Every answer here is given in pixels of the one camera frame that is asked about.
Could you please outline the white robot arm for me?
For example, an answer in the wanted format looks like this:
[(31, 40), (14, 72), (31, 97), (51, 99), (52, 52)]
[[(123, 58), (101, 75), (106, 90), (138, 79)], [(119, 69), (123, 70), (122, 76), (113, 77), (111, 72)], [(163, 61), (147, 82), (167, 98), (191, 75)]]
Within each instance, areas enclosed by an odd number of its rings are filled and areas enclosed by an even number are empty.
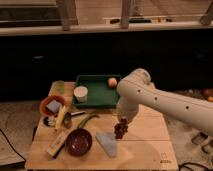
[(121, 79), (117, 92), (118, 119), (132, 122), (139, 106), (145, 105), (213, 137), (213, 103), (153, 88), (150, 74), (142, 68)]

